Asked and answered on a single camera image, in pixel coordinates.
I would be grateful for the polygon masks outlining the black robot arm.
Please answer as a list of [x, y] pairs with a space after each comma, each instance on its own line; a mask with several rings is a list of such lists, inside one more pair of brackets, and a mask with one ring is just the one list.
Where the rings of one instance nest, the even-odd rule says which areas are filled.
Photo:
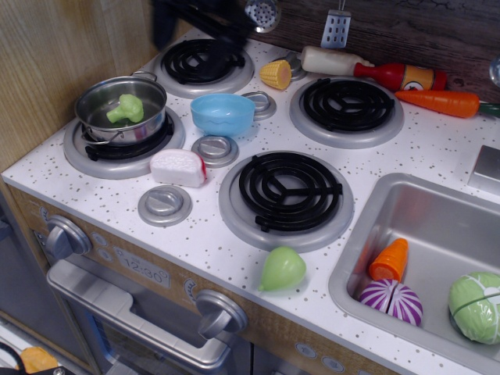
[[153, 1], [152, 42], [158, 50], [170, 42], [178, 20], [215, 39], [212, 56], [238, 54], [255, 28], [236, 1]]

